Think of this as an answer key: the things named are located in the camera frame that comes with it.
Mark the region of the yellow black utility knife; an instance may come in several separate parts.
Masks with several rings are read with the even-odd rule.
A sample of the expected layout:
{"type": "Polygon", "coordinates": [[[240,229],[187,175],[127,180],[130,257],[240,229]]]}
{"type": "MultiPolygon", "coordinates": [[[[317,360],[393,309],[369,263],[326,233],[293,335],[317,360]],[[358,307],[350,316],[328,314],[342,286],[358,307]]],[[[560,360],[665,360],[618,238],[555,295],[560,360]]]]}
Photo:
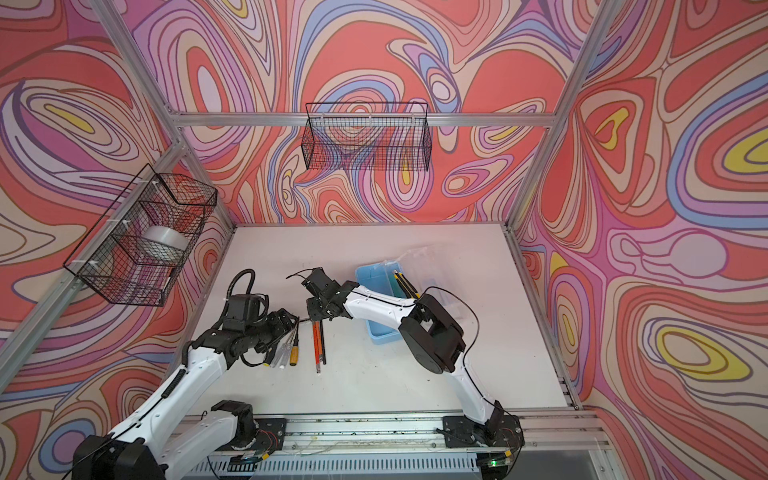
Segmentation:
{"type": "Polygon", "coordinates": [[[403,275],[402,272],[395,270],[393,272],[393,275],[400,289],[406,295],[407,298],[412,298],[412,299],[420,298],[420,294],[418,293],[416,288],[408,281],[408,279],[403,275]]]}

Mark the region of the blue plastic toolbox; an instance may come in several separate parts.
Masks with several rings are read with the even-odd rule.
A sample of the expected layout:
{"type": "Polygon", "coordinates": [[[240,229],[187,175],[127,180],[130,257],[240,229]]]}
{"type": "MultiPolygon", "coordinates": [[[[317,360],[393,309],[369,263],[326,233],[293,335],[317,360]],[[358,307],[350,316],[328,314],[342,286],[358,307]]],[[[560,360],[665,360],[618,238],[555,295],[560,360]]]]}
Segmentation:
{"type": "Polygon", "coordinates": [[[415,299],[428,290],[464,326],[471,314],[453,296],[458,292],[458,272],[449,260],[445,244],[420,245],[397,257],[357,267],[355,281],[374,292],[405,299],[415,299]]]}

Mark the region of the black hex key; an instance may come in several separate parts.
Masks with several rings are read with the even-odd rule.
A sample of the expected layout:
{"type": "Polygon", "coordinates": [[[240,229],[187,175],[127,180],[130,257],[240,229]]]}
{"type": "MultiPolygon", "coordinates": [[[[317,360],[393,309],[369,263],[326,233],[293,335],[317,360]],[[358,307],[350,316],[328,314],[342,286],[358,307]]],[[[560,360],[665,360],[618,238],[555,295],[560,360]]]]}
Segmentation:
{"type": "Polygon", "coordinates": [[[319,358],[323,365],[327,364],[327,353],[326,353],[326,346],[325,346],[325,336],[324,336],[324,325],[323,320],[320,320],[318,322],[318,342],[319,342],[319,358]]]}

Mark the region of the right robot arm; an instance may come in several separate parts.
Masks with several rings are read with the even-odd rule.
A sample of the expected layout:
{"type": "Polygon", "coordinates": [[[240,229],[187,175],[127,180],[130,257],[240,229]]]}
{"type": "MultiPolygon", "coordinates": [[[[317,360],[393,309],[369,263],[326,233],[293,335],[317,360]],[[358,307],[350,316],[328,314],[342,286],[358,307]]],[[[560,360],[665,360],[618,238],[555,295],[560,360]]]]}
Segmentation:
{"type": "Polygon", "coordinates": [[[473,378],[466,360],[473,345],[465,342],[463,328],[434,296],[424,293],[417,299],[404,299],[375,292],[353,281],[341,284],[321,267],[311,269],[302,286],[310,293],[307,311],[312,321],[343,317],[384,325],[400,333],[424,369],[449,376],[469,425],[463,433],[450,433],[444,427],[448,443],[491,447],[501,440],[506,411],[473,378]]]}

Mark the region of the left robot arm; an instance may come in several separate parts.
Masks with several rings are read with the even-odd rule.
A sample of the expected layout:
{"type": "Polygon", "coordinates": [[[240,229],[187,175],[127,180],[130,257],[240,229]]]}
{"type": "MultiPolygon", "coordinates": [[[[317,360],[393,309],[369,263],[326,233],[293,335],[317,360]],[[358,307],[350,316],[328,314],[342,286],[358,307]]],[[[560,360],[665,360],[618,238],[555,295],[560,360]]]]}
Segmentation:
{"type": "Polygon", "coordinates": [[[213,327],[188,342],[175,372],[147,402],[104,436],[90,435],[73,454],[71,479],[181,479],[221,447],[252,450],[259,460],[274,449],[258,445],[261,430],[250,404],[221,400],[179,437],[173,435],[198,399],[250,350],[269,354],[299,325],[284,309],[270,312],[260,294],[230,297],[213,327]]]}

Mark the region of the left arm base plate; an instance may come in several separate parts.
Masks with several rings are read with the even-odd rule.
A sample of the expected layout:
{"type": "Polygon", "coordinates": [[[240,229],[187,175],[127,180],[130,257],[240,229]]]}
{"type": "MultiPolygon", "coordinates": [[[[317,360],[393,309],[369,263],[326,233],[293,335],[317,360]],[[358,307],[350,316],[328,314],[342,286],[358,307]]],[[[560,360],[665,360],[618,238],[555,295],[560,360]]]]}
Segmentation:
{"type": "Polygon", "coordinates": [[[250,443],[243,447],[245,451],[259,454],[273,454],[283,449],[287,420],[285,418],[260,418],[256,420],[256,431],[250,443]]]}

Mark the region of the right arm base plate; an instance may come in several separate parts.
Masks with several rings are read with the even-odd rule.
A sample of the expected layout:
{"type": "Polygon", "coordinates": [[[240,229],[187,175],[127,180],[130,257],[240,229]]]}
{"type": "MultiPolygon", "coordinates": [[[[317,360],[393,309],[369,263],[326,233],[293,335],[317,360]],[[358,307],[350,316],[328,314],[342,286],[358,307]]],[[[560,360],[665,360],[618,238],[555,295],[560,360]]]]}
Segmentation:
{"type": "Polygon", "coordinates": [[[524,432],[515,415],[504,414],[490,427],[465,416],[445,416],[435,432],[443,437],[448,448],[503,447],[516,451],[525,446],[524,432]]]}

